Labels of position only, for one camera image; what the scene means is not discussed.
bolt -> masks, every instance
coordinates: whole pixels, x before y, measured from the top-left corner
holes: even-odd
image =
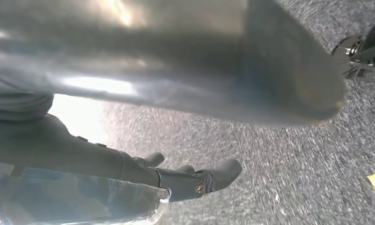
[[[160,190],[157,195],[161,199],[166,199],[168,197],[168,190]]]
[[[202,195],[205,194],[205,190],[206,190],[205,183],[200,181],[196,185],[196,194],[199,195],[199,196],[202,196]]]

shiny black surface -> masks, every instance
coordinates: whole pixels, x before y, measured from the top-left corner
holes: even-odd
[[[344,104],[329,56],[269,0],[0,0],[0,80],[268,126]]]

metal screw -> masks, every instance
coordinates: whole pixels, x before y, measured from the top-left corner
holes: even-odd
[[[205,183],[200,181],[196,186],[196,194],[201,196],[205,194],[205,190],[206,190]]]
[[[168,190],[161,190],[157,193],[157,195],[161,199],[166,199],[168,197]]]

gray sleeve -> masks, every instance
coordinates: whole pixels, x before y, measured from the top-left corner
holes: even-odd
[[[51,94],[27,93],[0,79],[0,120],[26,121],[42,118],[51,108],[52,101]]]

gray carpet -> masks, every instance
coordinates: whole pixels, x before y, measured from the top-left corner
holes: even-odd
[[[279,1],[327,50],[375,23],[375,0]],[[201,169],[230,157],[243,163],[229,189],[172,204],[162,223],[375,224],[375,190],[366,178],[375,173],[375,84],[348,86],[344,111],[318,128],[257,128],[107,103],[98,112],[100,122],[87,121],[100,124],[110,147],[134,156],[162,152],[164,167]]]

